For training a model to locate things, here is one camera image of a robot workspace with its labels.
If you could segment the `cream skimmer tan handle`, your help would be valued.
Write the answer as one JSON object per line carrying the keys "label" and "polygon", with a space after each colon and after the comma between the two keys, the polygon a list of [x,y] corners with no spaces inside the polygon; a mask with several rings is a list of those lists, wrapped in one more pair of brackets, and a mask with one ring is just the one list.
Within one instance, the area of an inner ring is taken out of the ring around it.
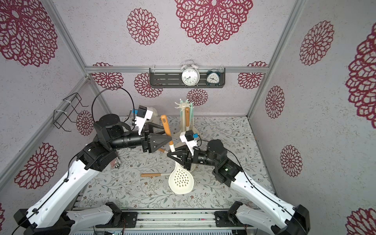
{"label": "cream skimmer tan handle", "polygon": [[171,173],[143,173],[141,177],[160,177],[160,176],[169,176]]}

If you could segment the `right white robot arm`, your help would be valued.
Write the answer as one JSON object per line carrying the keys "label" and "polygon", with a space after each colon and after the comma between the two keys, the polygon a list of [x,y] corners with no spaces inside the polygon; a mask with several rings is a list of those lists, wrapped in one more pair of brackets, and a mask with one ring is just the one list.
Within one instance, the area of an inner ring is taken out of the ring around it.
{"label": "right white robot arm", "polygon": [[253,180],[240,165],[232,161],[221,140],[210,140],[205,151],[198,147],[178,147],[167,156],[183,168],[191,164],[213,167],[215,179],[253,202],[258,209],[235,202],[228,210],[229,220],[250,225],[270,235],[306,235],[310,231],[309,211],[302,205],[294,206],[278,198]]}

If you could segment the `cream skimmer orange handle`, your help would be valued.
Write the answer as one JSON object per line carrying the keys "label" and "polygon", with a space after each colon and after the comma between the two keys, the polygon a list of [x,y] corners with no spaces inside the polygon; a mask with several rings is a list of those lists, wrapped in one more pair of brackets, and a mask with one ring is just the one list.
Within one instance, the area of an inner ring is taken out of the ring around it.
{"label": "cream skimmer orange handle", "polygon": [[[166,115],[161,115],[161,121],[166,135],[171,137],[171,132]],[[169,142],[171,153],[175,151],[173,141]],[[174,171],[170,174],[168,180],[171,190],[178,195],[187,194],[193,190],[194,179],[192,174],[185,170],[178,162],[175,161]]]}

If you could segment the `cream skimmer wooden handle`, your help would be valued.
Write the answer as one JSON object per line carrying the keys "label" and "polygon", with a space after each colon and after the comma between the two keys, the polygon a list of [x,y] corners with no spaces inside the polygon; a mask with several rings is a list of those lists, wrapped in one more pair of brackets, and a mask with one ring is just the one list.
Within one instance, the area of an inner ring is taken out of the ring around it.
{"label": "cream skimmer wooden handle", "polygon": [[190,107],[185,108],[185,118],[186,118],[186,131],[190,129],[190,116],[191,116],[191,109]]}

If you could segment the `cream skimmer mint handle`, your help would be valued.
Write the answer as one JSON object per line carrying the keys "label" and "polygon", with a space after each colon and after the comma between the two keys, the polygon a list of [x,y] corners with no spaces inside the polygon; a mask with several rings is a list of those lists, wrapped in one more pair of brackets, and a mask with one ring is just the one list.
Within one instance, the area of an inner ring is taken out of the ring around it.
{"label": "cream skimmer mint handle", "polygon": [[193,130],[194,126],[194,106],[190,103],[190,129]]}

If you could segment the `white plush dog toy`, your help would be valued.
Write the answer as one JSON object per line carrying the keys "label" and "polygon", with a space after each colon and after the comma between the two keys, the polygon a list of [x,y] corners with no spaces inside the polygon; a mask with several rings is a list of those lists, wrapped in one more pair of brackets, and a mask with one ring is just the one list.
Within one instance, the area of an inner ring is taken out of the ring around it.
{"label": "white plush dog toy", "polygon": [[160,122],[160,117],[158,115],[157,110],[154,107],[147,107],[147,110],[151,111],[152,115],[146,121],[147,122],[153,122],[153,123],[159,123]]}

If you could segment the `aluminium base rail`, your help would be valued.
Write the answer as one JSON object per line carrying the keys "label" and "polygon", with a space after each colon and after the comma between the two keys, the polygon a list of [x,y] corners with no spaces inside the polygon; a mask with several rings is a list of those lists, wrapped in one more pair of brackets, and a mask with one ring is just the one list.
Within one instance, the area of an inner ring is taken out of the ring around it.
{"label": "aluminium base rail", "polygon": [[250,225],[271,235],[306,235],[308,233],[307,219],[300,212],[300,207],[293,208],[292,214],[282,208],[272,209],[272,211],[281,212],[281,223],[263,211],[254,210],[240,202],[236,202],[228,211],[192,213],[164,211],[151,214],[122,211],[115,205],[105,205],[83,211],[63,211],[58,221],[50,228],[57,230],[55,234],[70,235],[95,226],[134,228],[139,218],[149,222],[155,221],[160,228],[171,227],[174,223],[192,227],[199,224],[200,219],[215,219],[219,227]]}

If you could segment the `cream utensil rack stand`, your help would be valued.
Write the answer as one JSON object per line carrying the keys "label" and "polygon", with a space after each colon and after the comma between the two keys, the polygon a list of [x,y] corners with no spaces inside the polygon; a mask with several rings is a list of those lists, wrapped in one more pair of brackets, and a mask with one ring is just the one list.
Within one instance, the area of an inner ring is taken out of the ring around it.
{"label": "cream utensil rack stand", "polygon": [[[186,107],[190,107],[190,102],[188,100],[180,100],[179,102],[176,102],[175,103],[177,105],[177,107],[175,107],[176,109],[179,109],[180,110],[180,131],[178,131],[174,136],[175,137],[179,137],[180,134],[184,131],[186,131],[186,118],[185,118],[185,108]],[[193,126],[193,130],[192,130],[194,133],[197,133],[197,129],[195,128],[195,126]]]}

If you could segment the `grey wall shelf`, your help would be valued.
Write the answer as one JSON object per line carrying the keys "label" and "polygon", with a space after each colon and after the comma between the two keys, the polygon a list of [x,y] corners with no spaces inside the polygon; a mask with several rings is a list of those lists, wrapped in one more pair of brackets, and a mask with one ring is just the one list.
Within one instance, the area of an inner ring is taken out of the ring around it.
{"label": "grey wall shelf", "polygon": [[207,86],[207,70],[200,72],[200,80],[197,86],[186,86],[181,79],[182,72],[152,72],[150,70],[150,86],[152,88],[223,88],[225,85],[225,69],[211,69],[211,71],[220,72],[220,84],[218,86]]}

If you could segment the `white alarm clock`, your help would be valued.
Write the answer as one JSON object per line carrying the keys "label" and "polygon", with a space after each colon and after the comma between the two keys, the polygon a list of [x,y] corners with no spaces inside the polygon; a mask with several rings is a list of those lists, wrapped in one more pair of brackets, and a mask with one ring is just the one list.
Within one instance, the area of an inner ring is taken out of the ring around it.
{"label": "white alarm clock", "polygon": [[197,86],[200,80],[199,66],[193,60],[186,60],[181,66],[181,79],[186,86]]}

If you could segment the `flag print rolled pouch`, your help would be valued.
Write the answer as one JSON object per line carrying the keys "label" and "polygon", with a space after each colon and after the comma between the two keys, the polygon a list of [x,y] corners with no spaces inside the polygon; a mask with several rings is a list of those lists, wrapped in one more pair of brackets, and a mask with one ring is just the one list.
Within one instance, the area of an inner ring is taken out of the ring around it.
{"label": "flag print rolled pouch", "polygon": [[121,161],[118,157],[110,162],[111,168],[119,168],[121,166]]}

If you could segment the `teal alarm clock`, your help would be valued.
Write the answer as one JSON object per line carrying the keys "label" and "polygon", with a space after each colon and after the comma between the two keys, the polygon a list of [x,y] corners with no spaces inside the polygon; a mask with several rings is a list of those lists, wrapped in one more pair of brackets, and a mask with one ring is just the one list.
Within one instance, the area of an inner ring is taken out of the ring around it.
{"label": "teal alarm clock", "polygon": [[208,71],[206,74],[207,86],[218,86],[220,84],[220,72],[218,71]]}

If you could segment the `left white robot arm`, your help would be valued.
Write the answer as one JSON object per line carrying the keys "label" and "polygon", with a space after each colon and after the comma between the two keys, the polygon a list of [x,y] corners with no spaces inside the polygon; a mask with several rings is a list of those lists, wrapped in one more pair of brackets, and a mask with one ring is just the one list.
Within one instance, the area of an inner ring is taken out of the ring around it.
{"label": "left white robot arm", "polygon": [[14,214],[25,235],[70,235],[95,227],[117,227],[122,224],[122,210],[113,202],[79,212],[66,208],[79,192],[117,158],[117,150],[141,146],[143,152],[153,153],[172,138],[164,131],[154,133],[153,128],[162,126],[147,123],[146,131],[133,131],[120,121],[116,114],[107,114],[94,123],[97,135],[70,161],[67,173],[55,186],[29,209]]}

